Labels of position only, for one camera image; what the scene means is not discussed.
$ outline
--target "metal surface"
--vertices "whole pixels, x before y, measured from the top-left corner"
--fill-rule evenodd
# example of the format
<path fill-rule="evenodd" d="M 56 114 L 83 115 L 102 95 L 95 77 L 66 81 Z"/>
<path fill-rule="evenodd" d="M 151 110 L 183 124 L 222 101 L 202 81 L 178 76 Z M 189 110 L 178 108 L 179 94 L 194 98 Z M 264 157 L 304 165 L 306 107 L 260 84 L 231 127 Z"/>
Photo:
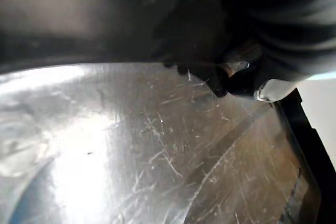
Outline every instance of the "metal surface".
<path fill-rule="evenodd" d="M 0 91 L 0 223 L 302 216 L 312 185 L 269 104 L 145 63 L 10 73 Z"/>

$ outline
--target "dark plastic edge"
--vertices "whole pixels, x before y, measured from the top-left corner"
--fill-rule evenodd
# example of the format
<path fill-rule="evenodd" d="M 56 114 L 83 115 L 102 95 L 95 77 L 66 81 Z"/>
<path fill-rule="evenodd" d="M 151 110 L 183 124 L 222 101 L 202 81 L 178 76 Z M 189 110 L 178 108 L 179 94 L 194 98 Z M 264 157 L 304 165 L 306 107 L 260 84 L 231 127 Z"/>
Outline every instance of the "dark plastic edge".
<path fill-rule="evenodd" d="M 321 203 L 317 224 L 336 223 L 336 172 L 317 131 L 313 129 L 301 106 L 302 98 L 295 89 L 274 105 L 286 124 L 292 139 L 301 149 L 304 162 L 320 190 Z"/>

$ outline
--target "white wall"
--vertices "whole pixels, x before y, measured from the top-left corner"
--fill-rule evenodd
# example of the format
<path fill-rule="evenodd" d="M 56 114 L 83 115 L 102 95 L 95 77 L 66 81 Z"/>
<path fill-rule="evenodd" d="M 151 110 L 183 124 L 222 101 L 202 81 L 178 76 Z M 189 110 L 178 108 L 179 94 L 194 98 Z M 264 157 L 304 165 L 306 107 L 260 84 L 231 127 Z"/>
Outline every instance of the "white wall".
<path fill-rule="evenodd" d="M 305 81 L 298 89 L 310 124 L 318 131 L 336 168 L 336 79 Z"/>

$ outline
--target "scratch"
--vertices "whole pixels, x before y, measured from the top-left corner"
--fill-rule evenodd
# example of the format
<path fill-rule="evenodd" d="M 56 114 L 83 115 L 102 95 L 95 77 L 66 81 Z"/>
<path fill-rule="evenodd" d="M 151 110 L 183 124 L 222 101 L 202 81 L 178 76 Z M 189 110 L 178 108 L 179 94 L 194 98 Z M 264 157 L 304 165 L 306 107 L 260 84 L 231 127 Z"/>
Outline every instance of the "scratch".
<path fill-rule="evenodd" d="M 257 150 L 257 154 L 258 154 L 258 156 L 259 156 L 259 158 L 260 158 L 260 153 L 259 153 L 259 144 L 258 144 L 258 140 L 259 140 L 259 138 L 258 137 L 256 137 L 255 138 L 256 140 L 255 140 L 255 142 L 256 142 L 256 150 Z"/>
<path fill-rule="evenodd" d="M 261 206 L 264 206 L 264 203 L 265 203 L 265 201 L 267 199 L 267 196 L 268 196 L 268 191 L 266 191 L 266 193 L 265 193 L 265 196 L 264 196 L 264 198 L 262 200 Z"/>
<path fill-rule="evenodd" d="M 212 138 L 212 140 L 205 146 L 205 148 L 208 148 L 210 145 L 212 145 L 217 139 L 218 133 L 216 133 L 214 135 L 214 137 Z"/>
<path fill-rule="evenodd" d="M 223 219 L 223 215 L 222 215 L 222 210 L 220 209 L 220 205 L 217 204 L 217 208 L 218 208 L 218 212 L 219 212 L 219 219 L 222 220 Z"/>
<path fill-rule="evenodd" d="M 135 214 L 133 215 L 133 217 L 132 217 L 132 219 L 131 220 L 133 220 L 133 222 L 134 222 L 134 219 L 136 219 L 141 213 L 142 213 L 142 211 L 145 209 L 145 202 L 143 202 L 142 204 L 141 204 L 141 206 L 138 208 L 138 210 L 135 212 Z"/>
<path fill-rule="evenodd" d="M 162 133 L 163 133 L 163 120 L 162 120 L 162 117 L 160 115 L 159 112 L 157 112 L 158 116 L 159 116 L 159 119 L 160 119 L 160 123 L 161 123 L 161 129 L 162 129 Z"/>
<path fill-rule="evenodd" d="M 223 174 L 226 174 L 226 163 L 224 163 L 224 166 L 223 166 Z"/>
<path fill-rule="evenodd" d="M 220 158 L 220 156 L 209 156 L 209 157 L 206 157 L 206 158 L 215 158 L 215 159 L 217 159 L 217 158 Z"/>
<path fill-rule="evenodd" d="M 175 91 L 177 91 L 177 90 L 181 90 L 182 88 L 177 88 L 177 89 L 172 89 L 172 90 L 170 90 L 169 92 L 168 92 L 168 94 L 170 94 L 170 93 L 174 93 Z"/>
<path fill-rule="evenodd" d="M 247 180 L 250 182 L 250 181 L 253 181 L 253 180 L 255 180 L 257 177 L 252 177 L 252 178 L 249 178 L 248 177 L 248 175 L 247 175 L 247 173 L 245 173 L 245 175 L 246 175 L 246 178 L 247 178 Z"/>
<path fill-rule="evenodd" d="M 210 209 L 208 212 L 203 214 L 201 217 L 199 217 L 196 222 L 201 222 L 205 217 L 207 217 L 209 214 L 212 214 L 212 212 L 216 209 L 217 206 L 214 206 L 212 209 Z"/>
<path fill-rule="evenodd" d="M 197 156 L 199 156 L 200 153 L 202 153 L 202 150 L 199 151 L 197 154 L 194 153 L 194 156 L 189 160 L 189 163 L 191 163 L 191 161 L 193 161 Z"/>
<path fill-rule="evenodd" d="M 277 173 L 277 170 L 275 169 L 275 166 L 274 166 L 274 162 L 273 162 L 273 157 L 271 156 L 270 158 L 270 162 L 272 164 L 272 168 L 273 168 L 273 171 L 275 173 L 275 176 L 277 177 L 277 179 L 279 180 L 279 176 L 278 176 L 278 173 Z"/>
<path fill-rule="evenodd" d="M 148 163 L 151 165 L 152 162 L 154 161 L 154 159 L 156 159 L 158 156 L 160 156 L 160 155 L 161 155 L 162 153 L 164 153 L 164 152 L 165 152 L 165 150 L 162 150 L 162 151 L 156 153 L 154 156 L 152 156 L 152 157 L 148 160 Z"/>
<path fill-rule="evenodd" d="M 238 215 L 237 215 L 236 212 L 235 212 L 235 216 L 236 216 L 237 224 L 240 224 L 239 219 L 238 219 Z"/>
<path fill-rule="evenodd" d="M 191 74 L 190 74 L 189 69 L 188 69 L 188 81 L 191 81 Z"/>
<path fill-rule="evenodd" d="M 123 204 L 125 204 L 129 199 L 133 198 L 134 194 L 128 194 L 125 197 L 121 197 L 121 199 L 118 201 L 118 204 L 116 208 L 120 208 Z"/>
<path fill-rule="evenodd" d="M 179 173 L 179 172 L 175 169 L 175 167 L 172 165 L 172 160 L 169 159 L 166 155 L 165 155 L 165 158 L 166 158 L 166 160 L 167 160 L 169 166 L 171 167 L 171 169 L 174 171 L 174 173 L 175 173 L 178 177 L 183 178 L 182 174 Z"/>
<path fill-rule="evenodd" d="M 244 110 L 249 116 L 252 116 L 251 112 L 249 112 L 248 109 L 243 104 L 241 106 L 244 108 Z"/>
<path fill-rule="evenodd" d="M 266 173 L 264 173 L 264 175 L 265 175 L 265 178 L 267 179 L 267 181 L 269 182 L 269 179 L 268 179 L 268 177 L 267 177 Z"/>
<path fill-rule="evenodd" d="M 171 209 L 172 209 L 172 207 L 168 207 L 168 210 L 167 210 L 167 212 L 164 215 L 164 218 L 162 220 L 162 224 L 166 224 L 166 221 L 167 221 L 167 218 L 168 218 L 168 215 L 169 215 L 169 212 L 170 212 Z"/>
<path fill-rule="evenodd" d="M 198 214 L 198 215 L 200 215 L 200 217 L 198 217 L 196 219 L 196 222 L 200 222 L 202 219 L 204 219 L 206 216 L 208 216 L 209 211 L 210 210 L 208 210 L 208 207 L 205 206 L 204 210 L 200 214 Z"/>
<path fill-rule="evenodd" d="M 195 185 L 195 184 L 196 184 L 196 182 L 192 182 L 192 183 L 186 185 L 186 187 L 190 187 L 190 186 L 193 186 L 193 185 Z"/>
<path fill-rule="evenodd" d="M 235 119 L 233 119 L 233 123 L 237 123 L 238 121 L 239 121 L 239 119 L 240 119 L 240 116 L 237 116 Z"/>
<path fill-rule="evenodd" d="M 234 174 L 237 174 L 237 173 L 236 173 L 236 169 L 233 167 L 232 163 L 229 163 L 229 166 L 231 167 L 232 172 L 233 172 Z"/>
<path fill-rule="evenodd" d="M 195 90 L 193 90 L 193 93 L 191 95 L 191 103 L 195 103 L 195 99 L 194 99 L 194 94 L 195 94 Z"/>
<path fill-rule="evenodd" d="M 177 185 L 177 186 L 174 186 L 173 188 L 167 190 L 167 191 L 163 191 L 161 193 L 162 196 L 166 196 L 167 194 L 171 193 L 172 191 L 175 191 L 176 189 L 178 189 L 181 185 Z"/>
<path fill-rule="evenodd" d="M 211 109 L 209 109 L 209 110 L 206 110 L 205 112 L 213 111 L 215 108 L 216 108 L 216 107 L 213 107 L 213 108 L 211 108 Z"/>
<path fill-rule="evenodd" d="M 157 139 L 160 141 L 162 148 L 164 149 L 164 152 L 166 153 L 166 155 L 169 157 L 167 148 L 165 147 L 165 145 L 163 144 L 163 141 L 161 139 L 161 134 L 155 129 L 155 127 L 153 126 L 153 122 L 156 120 L 154 119 L 153 121 L 151 121 L 149 118 L 147 118 L 148 123 L 145 123 L 145 125 L 147 126 L 147 129 L 152 130 L 152 133 L 157 137 Z"/>
<path fill-rule="evenodd" d="M 285 197 L 286 201 L 288 201 L 288 198 L 287 198 L 287 196 L 286 196 L 286 194 L 285 194 L 285 192 L 284 192 L 283 187 L 282 187 L 282 186 L 280 186 L 280 187 L 281 187 L 281 191 L 282 191 L 283 196 Z"/>
<path fill-rule="evenodd" d="M 123 208 L 124 215 L 127 215 L 128 211 L 132 209 L 132 207 L 137 207 L 139 199 L 136 198 L 134 201 L 132 201 L 130 204 L 127 205 L 127 207 Z"/>
<path fill-rule="evenodd" d="M 228 153 L 230 151 L 230 149 L 235 146 L 234 144 L 232 146 L 230 146 L 230 148 L 226 151 L 226 153 Z M 191 208 L 192 203 L 195 201 L 196 197 L 200 194 L 200 191 L 202 190 L 204 184 L 207 182 L 207 180 L 209 179 L 210 175 L 215 171 L 215 169 L 217 169 L 218 166 L 221 165 L 222 160 L 225 158 L 225 154 L 223 156 L 220 157 L 220 159 L 216 162 L 216 164 L 211 168 L 211 170 L 204 176 L 204 178 L 202 179 L 201 184 L 199 185 L 198 189 L 196 190 L 196 192 L 194 193 L 194 196 L 191 198 L 190 204 L 188 209 Z"/>
<path fill-rule="evenodd" d="M 197 168 L 199 168 L 201 165 L 203 165 L 204 164 L 204 162 L 200 162 L 194 169 L 197 169 Z"/>
<path fill-rule="evenodd" d="M 258 224 L 258 223 L 260 223 L 259 220 L 253 220 L 252 217 L 251 217 L 251 215 L 249 213 L 247 213 L 247 215 L 248 215 L 248 218 L 250 219 L 250 221 L 251 221 L 252 224 Z"/>
<path fill-rule="evenodd" d="M 204 145 L 205 142 L 204 141 L 201 141 L 199 144 L 197 144 L 195 147 L 194 147 L 194 150 L 197 149 L 198 147 L 201 147 L 202 145 Z"/>
<path fill-rule="evenodd" d="M 227 196 L 229 195 L 229 193 L 232 192 L 232 187 L 230 188 L 230 190 L 226 191 L 225 195 L 222 197 L 221 201 L 219 204 L 217 204 L 218 208 L 221 208 L 222 207 L 222 203 L 223 201 L 227 198 Z"/>
<path fill-rule="evenodd" d="M 271 218 L 269 218 L 268 220 L 264 221 L 264 222 L 261 223 L 261 224 L 266 224 L 266 223 L 269 223 L 269 222 L 272 222 L 272 221 L 276 221 L 276 223 L 279 223 L 279 222 L 278 222 L 278 219 L 275 218 L 274 216 L 272 216 Z"/>
<path fill-rule="evenodd" d="M 137 186 L 139 184 L 139 181 L 141 180 L 142 175 L 143 175 L 143 171 L 140 173 L 139 177 L 137 175 L 135 175 L 135 184 L 134 184 L 134 186 L 132 188 L 133 192 L 135 192 L 135 190 L 136 190 L 136 188 L 137 188 Z"/>
<path fill-rule="evenodd" d="M 183 97 L 177 97 L 177 98 L 174 98 L 174 99 L 171 99 L 171 100 L 167 100 L 167 101 L 161 102 L 160 105 L 164 105 L 164 104 L 169 103 L 169 102 L 174 102 L 174 101 L 180 100 L 182 98 Z"/>
<path fill-rule="evenodd" d="M 181 216 L 181 214 L 184 213 L 184 211 L 185 211 L 185 209 L 182 209 L 181 211 L 179 211 L 179 212 L 177 213 L 177 215 L 174 217 L 174 219 L 172 219 L 172 221 L 170 222 L 170 224 L 174 223 L 174 221 L 176 221 L 177 219 L 179 219 L 180 216 Z"/>
<path fill-rule="evenodd" d="M 184 125 L 184 130 L 185 130 L 186 140 L 187 140 L 188 146 L 189 146 L 189 148 L 190 148 L 189 136 L 188 136 L 188 130 L 187 130 L 187 126 L 186 126 L 186 124 L 185 124 L 184 116 L 182 117 L 182 121 L 183 121 L 183 125 Z"/>
<path fill-rule="evenodd" d="M 239 190 L 240 190 L 241 197 L 243 198 L 245 207 L 246 207 L 246 209 L 248 210 L 248 205 L 247 205 L 247 201 L 246 201 L 246 198 L 245 198 L 245 194 L 244 194 L 242 188 L 240 188 Z"/>
<path fill-rule="evenodd" d="M 225 116 L 223 116 L 223 114 L 222 114 L 221 119 L 224 119 L 225 121 L 231 122 L 231 120 L 229 118 L 226 118 Z"/>
<path fill-rule="evenodd" d="M 199 84 L 194 84 L 193 87 L 196 87 L 196 86 L 203 86 L 204 84 L 207 83 L 208 80 L 210 80 L 210 79 L 207 79 L 206 81 L 203 81 L 202 83 L 199 83 Z"/>
<path fill-rule="evenodd" d="M 135 194 L 142 193 L 144 191 L 153 191 L 154 188 L 156 187 L 157 183 L 152 184 L 151 186 L 143 187 L 141 189 L 138 189 L 134 191 Z"/>
<path fill-rule="evenodd" d="M 251 191 L 248 196 L 251 196 L 251 195 L 255 195 L 255 199 L 257 199 L 259 197 L 259 192 L 261 191 L 261 188 L 258 188 L 258 189 L 255 189 L 253 191 Z"/>
<path fill-rule="evenodd" d="M 247 218 L 248 218 L 248 216 L 245 216 L 245 220 L 244 220 L 243 224 L 245 224 L 247 222 Z"/>

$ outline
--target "scratched metal surface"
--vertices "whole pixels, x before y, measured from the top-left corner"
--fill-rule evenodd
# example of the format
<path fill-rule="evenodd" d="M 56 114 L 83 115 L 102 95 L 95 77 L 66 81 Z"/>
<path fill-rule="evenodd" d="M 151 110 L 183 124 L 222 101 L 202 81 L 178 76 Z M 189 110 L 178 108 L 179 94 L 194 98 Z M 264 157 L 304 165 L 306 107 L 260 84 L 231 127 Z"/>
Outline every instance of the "scratched metal surface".
<path fill-rule="evenodd" d="M 289 202 L 298 218 L 309 184 L 269 104 L 148 63 L 0 90 L 0 223 L 281 223 Z"/>

